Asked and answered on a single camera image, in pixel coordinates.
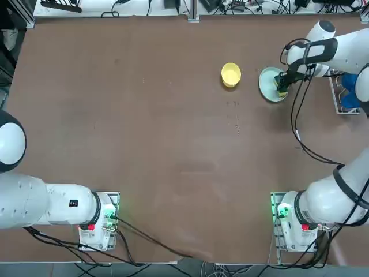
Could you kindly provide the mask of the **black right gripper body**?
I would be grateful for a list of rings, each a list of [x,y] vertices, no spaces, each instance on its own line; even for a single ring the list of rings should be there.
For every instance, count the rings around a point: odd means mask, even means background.
[[[305,73],[298,72],[296,66],[288,65],[287,70],[281,73],[281,86],[290,86],[304,77]]]

